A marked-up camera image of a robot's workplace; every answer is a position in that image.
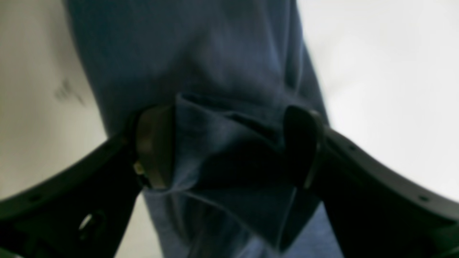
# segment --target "blue fabric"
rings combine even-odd
[[[173,185],[144,193],[165,258],[342,256],[323,205],[285,170],[285,108],[326,117],[294,1],[67,7],[109,136],[176,103]]]

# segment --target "pant leg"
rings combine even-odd
[[[67,7],[109,136],[132,111],[183,91],[274,110],[296,104],[326,117],[295,1],[75,0]],[[180,192],[145,195],[167,258],[190,256],[210,224],[231,236],[227,257],[282,256],[208,204]],[[301,254],[341,255],[322,206],[284,256]]]

